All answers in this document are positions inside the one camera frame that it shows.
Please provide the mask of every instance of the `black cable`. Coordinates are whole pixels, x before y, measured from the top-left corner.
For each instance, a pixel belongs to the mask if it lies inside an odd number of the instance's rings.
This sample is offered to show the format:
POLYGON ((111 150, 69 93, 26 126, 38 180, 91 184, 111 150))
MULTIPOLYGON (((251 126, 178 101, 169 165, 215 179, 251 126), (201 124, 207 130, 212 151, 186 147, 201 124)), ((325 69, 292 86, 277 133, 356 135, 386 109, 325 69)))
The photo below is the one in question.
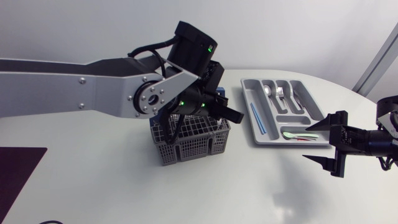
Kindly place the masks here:
POLYGON ((58 221, 55 221, 55 220, 51 220, 51 221, 42 222, 42 223, 40 223, 40 224, 62 224, 62 222, 58 222, 58 221))
POLYGON ((149 50, 149 51, 152 52, 159 60, 160 67, 162 69, 162 76, 166 78, 166 68, 164 67, 164 61, 163 61, 162 57, 160 56, 159 53, 157 53, 156 50, 149 50))
POLYGON ((168 47, 168 46, 170 46, 172 44, 177 43, 178 40, 179 40, 179 37, 174 36, 170 40, 167 40, 167 41, 162 42, 162 43, 150 44, 150 45, 147 45, 147 46, 139 47, 139 48, 133 50, 131 53, 128 53, 127 56, 128 57, 135 57, 137 54, 143 53, 143 52, 148 51, 148 50, 156 50, 156 49, 168 47))
POLYGON ((386 161, 383 159, 383 157, 378 157, 378 158, 379 158, 379 161, 380 161, 381 168, 384 171, 387 171, 387 170, 391 169, 391 166, 394 163, 394 161, 392 160, 391 157, 387 157, 386 161))
POLYGON ((172 136, 171 139, 169 139, 170 123, 169 122, 166 123, 166 125, 164 127, 164 139, 167 144, 174 144, 175 140, 177 140, 177 136, 178 136, 178 134, 180 134, 180 130, 181 130, 181 126, 184 121, 184 118, 185 118, 185 115, 180 114, 180 117, 177 122, 177 126, 175 127, 175 130, 174 130, 174 135, 172 136))

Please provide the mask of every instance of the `cutlery basket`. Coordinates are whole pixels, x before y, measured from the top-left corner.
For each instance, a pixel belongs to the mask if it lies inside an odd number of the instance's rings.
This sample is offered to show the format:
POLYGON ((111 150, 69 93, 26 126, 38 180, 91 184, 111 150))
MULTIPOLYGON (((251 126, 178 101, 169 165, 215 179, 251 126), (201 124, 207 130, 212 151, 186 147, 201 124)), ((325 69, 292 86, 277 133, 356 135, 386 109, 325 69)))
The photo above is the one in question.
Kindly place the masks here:
MULTIPOLYGON (((178 119, 177 114, 169 118, 170 138, 178 119)), ((230 129, 224 118, 217 121, 207 116, 185 116, 177 140, 169 145, 164 140, 162 127, 154 121, 150 122, 150 132, 164 166, 223 153, 230 129)))

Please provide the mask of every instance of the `gray cutlery tray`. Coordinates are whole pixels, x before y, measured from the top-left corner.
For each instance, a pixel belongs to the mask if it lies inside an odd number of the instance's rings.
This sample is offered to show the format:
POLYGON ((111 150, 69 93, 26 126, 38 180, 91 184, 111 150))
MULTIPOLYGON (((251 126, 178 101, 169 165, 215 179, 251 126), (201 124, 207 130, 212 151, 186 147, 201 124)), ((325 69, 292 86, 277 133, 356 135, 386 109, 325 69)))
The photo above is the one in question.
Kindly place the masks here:
POLYGON ((325 118, 321 109, 300 80, 273 80, 273 79, 241 79, 244 99, 249 111, 254 140, 257 144, 283 144, 283 145, 329 145, 328 131, 311 131, 305 128, 325 118), (271 96, 267 96, 264 85, 271 89, 271 96), (282 87, 284 102, 277 95, 277 87, 282 87), (303 108, 296 102, 298 98, 303 108), (266 129, 261 134, 259 125, 251 108, 251 103, 256 107, 259 117, 266 129), (319 135, 315 141, 298 139, 285 139, 282 132, 312 133, 319 135))

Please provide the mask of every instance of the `table surface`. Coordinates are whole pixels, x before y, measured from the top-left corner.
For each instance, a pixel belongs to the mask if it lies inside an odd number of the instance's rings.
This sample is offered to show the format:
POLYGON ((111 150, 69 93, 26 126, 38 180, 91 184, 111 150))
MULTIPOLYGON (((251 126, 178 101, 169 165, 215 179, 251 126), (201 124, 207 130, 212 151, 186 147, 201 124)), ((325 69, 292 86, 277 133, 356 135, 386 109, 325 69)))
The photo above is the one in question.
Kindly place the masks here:
POLYGON ((301 80, 322 111, 376 129, 376 105, 342 86, 294 72, 227 70, 220 82, 231 123, 226 150, 161 166, 149 120, 96 111, 0 118, 1 146, 47 147, 3 223, 397 223, 398 168, 348 156, 344 179, 302 154, 334 147, 254 142, 241 78, 301 80))

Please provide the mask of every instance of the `silver screw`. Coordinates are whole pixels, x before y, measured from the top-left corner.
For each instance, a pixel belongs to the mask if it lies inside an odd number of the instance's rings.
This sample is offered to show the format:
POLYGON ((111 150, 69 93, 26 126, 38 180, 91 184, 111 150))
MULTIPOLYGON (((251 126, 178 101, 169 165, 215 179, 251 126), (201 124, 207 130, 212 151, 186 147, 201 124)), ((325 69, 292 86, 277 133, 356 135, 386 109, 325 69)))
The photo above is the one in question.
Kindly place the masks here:
POLYGON ((83 78, 83 77, 80 78, 80 79, 79 79, 79 83, 82 84, 82 85, 86 84, 86 79, 83 78))

